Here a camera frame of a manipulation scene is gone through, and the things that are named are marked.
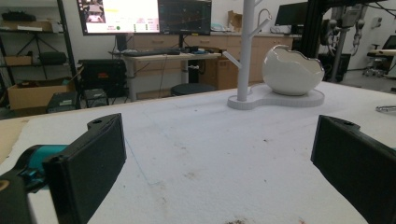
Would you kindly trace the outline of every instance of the monitor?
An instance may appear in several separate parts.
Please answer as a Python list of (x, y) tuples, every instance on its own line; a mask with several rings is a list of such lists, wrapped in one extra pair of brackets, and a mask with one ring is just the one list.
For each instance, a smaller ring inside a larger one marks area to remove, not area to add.
[(396, 49), (396, 35), (391, 35), (382, 49)]
[(280, 5), (275, 25), (304, 25), (307, 2)]
[(157, 0), (77, 0), (84, 35), (159, 33)]
[(210, 35), (212, 0), (158, 0), (160, 29), (169, 35)]

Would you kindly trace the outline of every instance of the desk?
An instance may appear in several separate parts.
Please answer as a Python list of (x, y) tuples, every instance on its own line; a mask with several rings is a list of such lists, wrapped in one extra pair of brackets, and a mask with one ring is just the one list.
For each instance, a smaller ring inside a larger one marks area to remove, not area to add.
[(374, 53), (376, 56), (391, 56), (392, 61), (390, 62), (389, 68), (392, 68), (388, 71), (386, 77), (396, 77), (396, 49), (373, 49), (370, 50), (369, 53)]
[(136, 75), (136, 63), (166, 63), (168, 61), (181, 61), (181, 83), (189, 82), (189, 69), (188, 60), (204, 60), (204, 59), (216, 59), (221, 56), (220, 53), (209, 53), (209, 54), (190, 54), (181, 53), (179, 55), (152, 55), (145, 57), (126, 57), (123, 56), (122, 59), (125, 61), (127, 67), (128, 77), (128, 87), (131, 101), (136, 101), (136, 83), (134, 76)]
[[(70, 144), (87, 122), (121, 113), (128, 158), (91, 223), (366, 223), (310, 161), (318, 115), (394, 147), (396, 114), (375, 107), (396, 95), (327, 82), (317, 90), (324, 104), (309, 108), (233, 110), (236, 90), (227, 90), (38, 116), (15, 133), (0, 174), (26, 148)], [(30, 199), (38, 223), (56, 223), (48, 190)]]

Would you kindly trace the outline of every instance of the table surface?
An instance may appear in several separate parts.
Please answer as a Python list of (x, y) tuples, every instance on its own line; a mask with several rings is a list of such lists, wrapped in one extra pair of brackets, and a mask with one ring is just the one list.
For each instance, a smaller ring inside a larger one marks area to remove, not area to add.
[(122, 56), (125, 60), (132, 60), (135, 62), (155, 62), (155, 61), (182, 61), (182, 60), (202, 60), (202, 59), (215, 59), (221, 56), (220, 53), (205, 53), (205, 54), (191, 54), (180, 53), (179, 55), (150, 55), (143, 57), (128, 57)]
[[(70, 144), (89, 121), (121, 113), (127, 161), (90, 223), (366, 223), (310, 160), (318, 115), (395, 147), (396, 113), (375, 107), (396, 105), (396, 95), (325, 82), (317, 90), (324, 104), (309, 108), (234, 110), (229, 90), (0, 121), (2, 143), (18, 136), (0, 174), (26, 148)], [(29, 198), (38, 223), (56, 223), (47, 189)]]

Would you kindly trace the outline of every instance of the white stand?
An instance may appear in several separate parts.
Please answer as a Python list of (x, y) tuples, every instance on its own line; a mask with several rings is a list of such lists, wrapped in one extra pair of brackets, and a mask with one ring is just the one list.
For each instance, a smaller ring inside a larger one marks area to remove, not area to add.
[(324, 94), (321, 91), (312, 90), (302, 96), (288, 96), (274, 93), (270, 87), (265, 84), (258, 84), (250, 88), (245, 102), (237, 100), (236, 96), (228, 99), (228, 106), (239, 110), (252, 110), (262, 105), (282, 105), (290, 107), (314, 107), (322, 105)]
[(237, 101), (235, 102), (245, 102), (248, 96), (248, 75), (250, 70), (250, 53), (251, 53), (251, 42), (253, 36), (257, 34), (262, 27), (264, 27), (272, 18), (269, 17), (265, 19), (255, 30), (253, 30), (253, 17), (254, 17), (254, 7), (257, 6), (262, 0), (255, 1), (245, 0), (244, 1), (244, 12), (242, 19), (242, 46), (241, 46), (241, 63), (239, 63), (231, 54), (228, 52), (223, 53), (230, 61), (232, 61), (238, 68), (238, 95)]

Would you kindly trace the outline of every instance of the white egg-shaped bowl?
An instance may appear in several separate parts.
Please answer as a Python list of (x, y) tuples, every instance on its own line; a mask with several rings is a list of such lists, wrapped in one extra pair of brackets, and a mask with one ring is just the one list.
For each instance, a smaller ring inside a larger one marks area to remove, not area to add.
[(262, 62), (262, 78), (274, 92), (283, 95), (305, 95), (323, 79), (324, 69), (318, 59), (306, 58), (301, 52), (277, 45)]

